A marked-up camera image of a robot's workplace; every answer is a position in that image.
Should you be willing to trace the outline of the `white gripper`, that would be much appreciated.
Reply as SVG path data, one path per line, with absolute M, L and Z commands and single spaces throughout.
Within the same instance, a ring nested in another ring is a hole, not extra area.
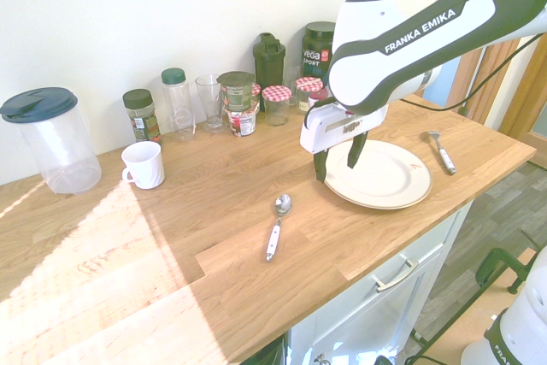
M 312 107 L 304 119 L 300 134 L 300 145 L 314 154 L 316 179 L 326 178 L 328 151 L 336 144 L 352 139 L 347 158 L 347 167 L 353 168 L 368 139 L 368 131 L 378 127 L 385 119 L 387 107 L 375 110 L 369 115 L 355 115 L 338 103 Z

